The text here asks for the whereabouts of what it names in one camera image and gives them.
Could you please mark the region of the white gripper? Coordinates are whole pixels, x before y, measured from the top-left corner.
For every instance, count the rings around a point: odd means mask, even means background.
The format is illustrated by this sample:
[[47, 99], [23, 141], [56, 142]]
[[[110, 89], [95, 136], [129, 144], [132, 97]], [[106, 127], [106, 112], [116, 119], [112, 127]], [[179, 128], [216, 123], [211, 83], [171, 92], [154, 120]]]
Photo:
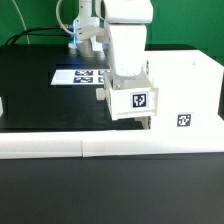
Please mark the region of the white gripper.
[[141, 73], [147, 24], [153, 20], [151, 0], [84, 0], [79, 40], [92, 37], [108, 44], [107, 61], [115, 77], [134, 78]]

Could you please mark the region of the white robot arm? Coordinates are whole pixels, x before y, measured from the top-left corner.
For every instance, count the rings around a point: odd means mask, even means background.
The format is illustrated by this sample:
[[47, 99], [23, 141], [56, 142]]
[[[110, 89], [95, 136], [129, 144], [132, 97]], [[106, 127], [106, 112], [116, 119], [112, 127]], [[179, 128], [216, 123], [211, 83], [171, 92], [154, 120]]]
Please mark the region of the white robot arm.
[[146, 25], [153, 13], [151, 0], [80, 0], [71, 35], [81, 54], [100, 52], [107, 44], [112, 77], [137, 79], [144, 61]]

